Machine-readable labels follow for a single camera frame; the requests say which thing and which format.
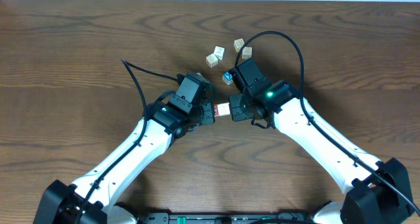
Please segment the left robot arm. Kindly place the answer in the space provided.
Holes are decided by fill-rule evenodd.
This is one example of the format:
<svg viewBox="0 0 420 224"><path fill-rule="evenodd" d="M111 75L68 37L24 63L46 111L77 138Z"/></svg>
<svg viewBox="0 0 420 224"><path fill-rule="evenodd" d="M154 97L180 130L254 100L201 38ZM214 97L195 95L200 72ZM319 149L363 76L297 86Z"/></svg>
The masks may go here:
<svg viewBox="0 0 420 224"><path fill-rule="evenodd" d="M70 185L56 180L46 188L34 223L138 221L116 204L125 189L177 139L215 121L213 84L194 72L178 78L178 90L148 104L133 132L99 165Z"/></svg>

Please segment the red letter A block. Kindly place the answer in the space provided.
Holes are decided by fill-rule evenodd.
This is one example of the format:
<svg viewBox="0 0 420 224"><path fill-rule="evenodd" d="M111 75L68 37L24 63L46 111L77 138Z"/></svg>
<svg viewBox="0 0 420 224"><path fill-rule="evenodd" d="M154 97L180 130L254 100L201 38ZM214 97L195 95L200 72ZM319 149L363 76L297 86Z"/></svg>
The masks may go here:
<svg viewBox="0 0 420 224"><path fill-rule="evenodd" d="M219 116L219 109L218 109L218 105L217 104L214 105L214 115L215 115L215 117L218 117Z"/></svg>

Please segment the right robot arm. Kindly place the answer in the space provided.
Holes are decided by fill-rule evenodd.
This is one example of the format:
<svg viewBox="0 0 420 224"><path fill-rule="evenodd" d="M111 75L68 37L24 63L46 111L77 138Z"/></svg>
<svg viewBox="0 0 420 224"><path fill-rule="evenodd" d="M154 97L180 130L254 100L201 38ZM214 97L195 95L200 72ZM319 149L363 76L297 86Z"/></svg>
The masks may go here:
<svg viewBox="0 0 420 224"><path fill-rule="evenodd" d="M234 83L240 92L229 98L232 119L264 119L304 148L345 195L310 215L312 222L403 223L419 213L406 167L395 158L382 162L349 141L313 110L301 89L266 78Z"/></svg>

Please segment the plain white block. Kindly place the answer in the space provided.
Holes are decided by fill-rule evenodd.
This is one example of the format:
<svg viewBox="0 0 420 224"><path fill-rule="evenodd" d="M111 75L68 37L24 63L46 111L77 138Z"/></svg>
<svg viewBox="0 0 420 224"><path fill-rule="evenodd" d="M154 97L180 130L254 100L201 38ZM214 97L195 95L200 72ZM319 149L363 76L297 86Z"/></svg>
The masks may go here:
<svg viewBox="0 0 420 224"><path fill-rule="evenodd" d="M230 115L230 104L228 102L217 104L217 116Z"/></svg>

